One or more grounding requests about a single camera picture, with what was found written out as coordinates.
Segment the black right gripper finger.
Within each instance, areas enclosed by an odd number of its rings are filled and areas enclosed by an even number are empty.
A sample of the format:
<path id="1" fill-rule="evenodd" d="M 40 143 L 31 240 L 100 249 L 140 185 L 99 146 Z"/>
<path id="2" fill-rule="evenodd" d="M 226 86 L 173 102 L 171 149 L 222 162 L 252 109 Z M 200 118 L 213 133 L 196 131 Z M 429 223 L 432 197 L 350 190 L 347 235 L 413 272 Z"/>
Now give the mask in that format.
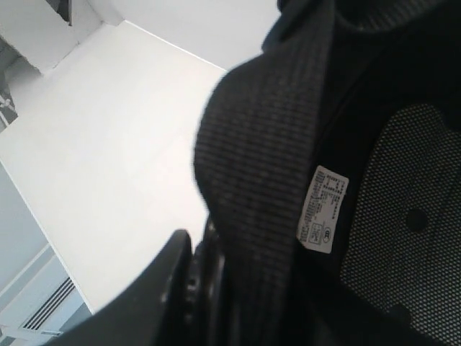
<path id="1" fill-rule="evenodd" d="M 54 346 L 190 345 L 185 285 L 192 258 L 187 231 L 175 231 L 142 274 L 114 301 Z"/>

